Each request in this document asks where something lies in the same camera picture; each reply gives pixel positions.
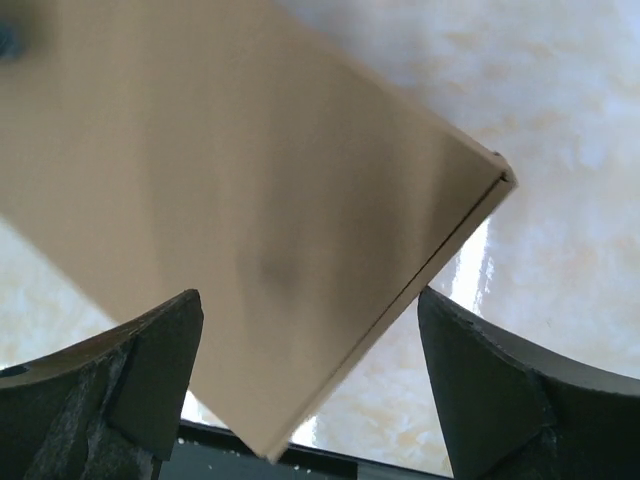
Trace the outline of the brown cardboard box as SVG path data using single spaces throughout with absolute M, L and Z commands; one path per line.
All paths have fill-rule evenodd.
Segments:
M 109 316 L 187 288 L 191 388 L 291 434 L 514 188 L 272 1 L 5 1 L 1 214 Z

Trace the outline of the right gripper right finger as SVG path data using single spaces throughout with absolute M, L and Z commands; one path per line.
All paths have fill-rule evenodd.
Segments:
M 455 478 L 638 478 L 638 380 L 539 346 L 431 288 L 417 310 Z

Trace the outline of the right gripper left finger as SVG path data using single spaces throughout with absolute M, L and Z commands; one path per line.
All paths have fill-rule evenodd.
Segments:
M 1 372 L 4 479 L 156 479 L 203 329 L 197 290 Z

